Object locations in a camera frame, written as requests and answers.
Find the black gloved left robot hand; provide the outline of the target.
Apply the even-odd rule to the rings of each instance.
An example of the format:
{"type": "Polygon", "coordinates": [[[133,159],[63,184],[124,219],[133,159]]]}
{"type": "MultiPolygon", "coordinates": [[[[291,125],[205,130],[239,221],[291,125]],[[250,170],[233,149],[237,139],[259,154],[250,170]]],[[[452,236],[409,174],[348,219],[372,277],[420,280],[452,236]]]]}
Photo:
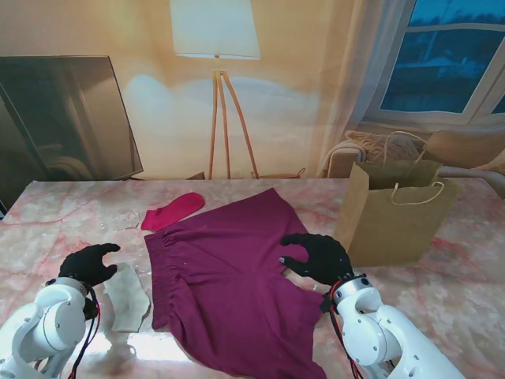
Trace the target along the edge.
{"type": "Polygon", "coordinates": [[[117,272],[118,266],[105,266],[103,257],[120,249],[121,247],[114,243],[87,246],[65,258],[58,276],[78,280],[90,287],[104,283],[117,272]]]}

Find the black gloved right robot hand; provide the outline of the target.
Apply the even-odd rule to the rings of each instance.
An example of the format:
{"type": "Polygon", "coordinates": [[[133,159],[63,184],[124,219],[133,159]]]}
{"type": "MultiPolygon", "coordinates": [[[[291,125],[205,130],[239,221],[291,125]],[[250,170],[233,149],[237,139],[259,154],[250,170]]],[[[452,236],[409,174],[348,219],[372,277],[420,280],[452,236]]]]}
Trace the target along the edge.
{"type": "Polygon", "coordinates": [[[298,261],[292,257],[280,257],[280,262],[301,277],[309,277],[317,283],[333,286],[337,282],[354,277],[350,258],[339,241],[330,236],[314,234],[285,235],[281,246],[303,247],[308,259],[298,261]]]}

